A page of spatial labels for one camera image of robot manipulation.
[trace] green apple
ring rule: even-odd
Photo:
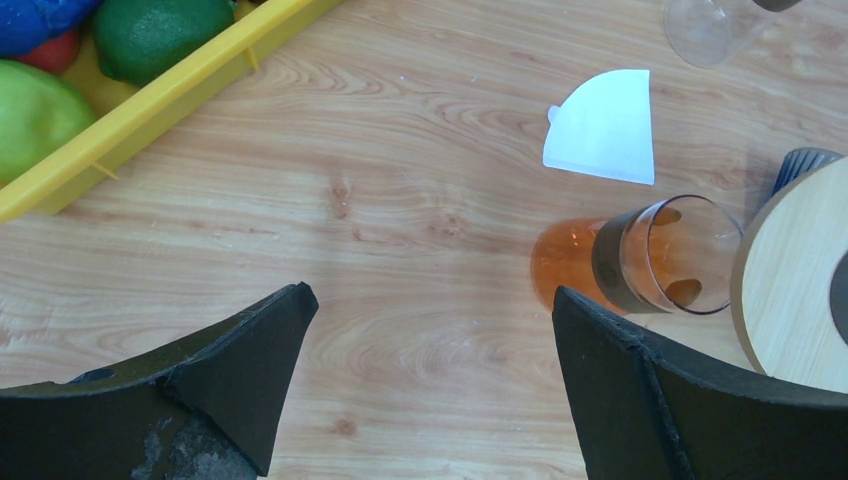
[[[0,59],[0,184],[11,183],[94,120],[72,86],[37,68]]]

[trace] glass cup with dark band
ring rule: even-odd
[[[548,309],[564,285],[617,313],[709,315],[730,304],[741,240],[723,208],[680,195],[612,219],[552,226],[536,243],[531,274]]]

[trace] wooden lid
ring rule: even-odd
[[[781,190],[742,240],[731,278],[731,312],[754,368],[848,393],[848,343],[831,308],[834,274],[846,252],[848,157]]]

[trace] blue object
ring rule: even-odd
[[[0,0],[0,57],[25,55],[76,27],[102,0]]]
[[[844,155],[823,148],[807,147],[792,150],[783,159],[783,165],[777,174],[777,180],[774,182],[774,189],[771,194],[775,195],[780,189],[810,170],[827,165],[842,157]]]

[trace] lime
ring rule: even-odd
[[[233,21],[230,0],[105,0],[94,15],[100,70],[144,86]]]

